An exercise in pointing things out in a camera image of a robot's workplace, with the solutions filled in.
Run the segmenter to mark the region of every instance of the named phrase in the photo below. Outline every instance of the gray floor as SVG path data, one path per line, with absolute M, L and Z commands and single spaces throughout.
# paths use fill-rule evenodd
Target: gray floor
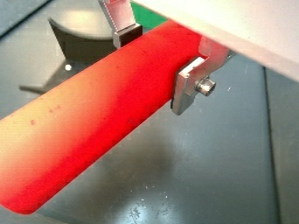
M 0 0 L 0 38 L 50 0 Z
M 299 83 L 267 70 L 275 174 L 281 221 L 299 223 Z
M 0 41 L 1 117 L 36 97 L 17 86 L 41 85 L 64 61 L 48 16 L 64 23 L 80 9 L 100 19 L 96 5 L 56 0 Z M 237 55 L 212 79 L 211 97 L 181 116 L 168 103 L 37 215 L 70 224 L 277 223 L 263 67 Z

